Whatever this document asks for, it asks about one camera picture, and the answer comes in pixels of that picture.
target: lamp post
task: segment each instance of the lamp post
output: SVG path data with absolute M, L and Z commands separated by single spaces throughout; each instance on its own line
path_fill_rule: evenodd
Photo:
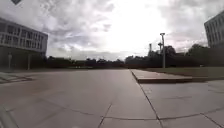
M 160 54 L 161 54 L 161 51 L 162 51 L 162 45 L 163 45 L 163 44 L 162 44 L 161 42 L 159 42 L 158 45 L 159 45 L 159 52 L 160 52 Z
M 164 35 L 165 33 L 160 33 L 162 36 L 162 44 L 163 44 L 163 68 L 166 68 L 166 52 L 165 52 L 165 44 L 164 44 Z

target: building facade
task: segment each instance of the building facade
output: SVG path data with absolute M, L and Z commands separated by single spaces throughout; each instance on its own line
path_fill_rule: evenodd
M 224 11 L 204 23 L 208 45 L 224 44 Z
M 0 66 L 26 67 L 31 56 L 45 56 L 47 41 L 45 33 L 0 18 Z

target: cloud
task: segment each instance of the cloud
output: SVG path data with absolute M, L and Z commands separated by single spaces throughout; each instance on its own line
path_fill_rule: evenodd
M 47 55 L 124 58 L 167 45 L 186 51 L 206 45 L 204 22 L 224 8 L 223 0 L 0 0 L 0 17 L 48 33 Z
M 110 0 L 22 0 L 17 6 L 1 0 L 0 16 L 48 33 L 47 55 L 65 56 L 66 49 L 56 45 L 75 44 L 99 51 L 104 44 L 96 33 L 109 30 L 106 16 L 113 8 Z
M 184 51 L 194 43 L 207 44 L 204 22 L 223 10 L 223 0 L 169 0 L 160 5 L 162 17 L 170 32 L 168 43 Z

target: paved plaza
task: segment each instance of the paved plaza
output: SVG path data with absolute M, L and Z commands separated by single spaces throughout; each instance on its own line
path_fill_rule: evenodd
M 0 127 L 224 127 L 224 81 L 139 84 L 130 70 L 1 73 L 0 78 Z

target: building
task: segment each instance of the building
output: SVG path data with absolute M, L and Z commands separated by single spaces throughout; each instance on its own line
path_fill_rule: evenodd
M 0 66 L 27 67 L 31 58 L 43 57 L 48 35 L 0 18 Z
M 224 11 L 205 22 L 204 26 L 210 47 L 224 44 Z

